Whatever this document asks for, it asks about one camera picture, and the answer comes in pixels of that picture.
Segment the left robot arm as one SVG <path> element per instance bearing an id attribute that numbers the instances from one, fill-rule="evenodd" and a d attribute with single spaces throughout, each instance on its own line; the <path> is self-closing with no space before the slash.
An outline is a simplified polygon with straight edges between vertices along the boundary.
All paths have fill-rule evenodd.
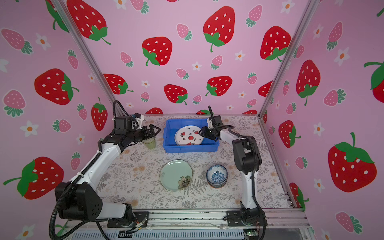
<path id="1" fill-rule="evenodd" d="M 143 116 L 116 117 L 114 129 L 102 141 L 93 159 L 67 183 L 55 189 L 57 204 L 52 214 L 61 219 L 98 222 L 117 220 L 129 225 L 134 220 L 130 204 L 104 202 L 97 186 L 111 163 L 127 148 L 154 138 L 161 128 L 142 126 Z"/>

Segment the green flower plate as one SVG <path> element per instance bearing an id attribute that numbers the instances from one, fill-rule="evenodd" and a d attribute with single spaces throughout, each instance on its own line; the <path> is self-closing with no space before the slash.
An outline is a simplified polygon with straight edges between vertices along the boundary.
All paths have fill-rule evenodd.
<path id="1" fill-rule="evenodd" d="M 191 166 L 183 160 L 173 160 L 163 166 L 160 172 L 162 186 L 171 192 L 186 189 L 193 177 Z"/>

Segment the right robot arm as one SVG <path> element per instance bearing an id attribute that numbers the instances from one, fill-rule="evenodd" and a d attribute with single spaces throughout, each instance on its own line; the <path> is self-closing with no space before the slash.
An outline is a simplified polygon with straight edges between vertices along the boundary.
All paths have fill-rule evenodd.
<path id="1" fill-rule="evenodd" d="M 233 148 L 235 166 L 242 178 L 240 216 L 243 223 L 250 225 L 259 222 L 265 227 L 266 215 L 257 200 L 257 175 L 262 157 L 255 138 L 234 132 L 235 127 L 223 124 L 220 116 L 210 116 L 207 123 L 208 126 L 199 132 L 202 137 L 224 141 Z"/>

